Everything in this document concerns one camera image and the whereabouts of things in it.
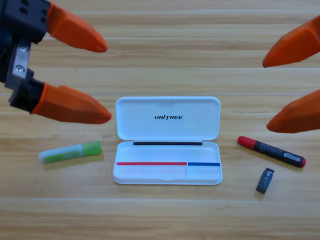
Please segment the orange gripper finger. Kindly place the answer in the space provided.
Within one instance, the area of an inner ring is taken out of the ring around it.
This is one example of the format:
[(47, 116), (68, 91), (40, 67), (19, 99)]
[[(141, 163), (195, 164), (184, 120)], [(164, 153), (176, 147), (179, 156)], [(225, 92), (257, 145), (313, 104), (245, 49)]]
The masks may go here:
[(301, 62), (320, 52), (320, 17), (284, 34), (262, 61), (264, 68)]
[(316, 90), (287, 104), (266, 128), (272, 132), (295, 134), (320, 128), (320, 91)]
[(104, 124), (112, 114), (89, 94), (65, 85), (44, 84), (35, 108), (30, 112), (49, 119), (68, 123)]

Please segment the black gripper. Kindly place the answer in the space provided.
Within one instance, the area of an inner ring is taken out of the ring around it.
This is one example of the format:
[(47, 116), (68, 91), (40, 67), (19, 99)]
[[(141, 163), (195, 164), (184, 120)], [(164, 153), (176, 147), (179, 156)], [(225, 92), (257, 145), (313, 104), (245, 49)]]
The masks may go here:
[(10, 106), (32, 112), (45, 84), (28, 68), (31, 45), (46, 33), (78, 49), (107, 51), (105, 39), (86, 20), (47, 0), (0, 2), (0, 81), (13, 91)]

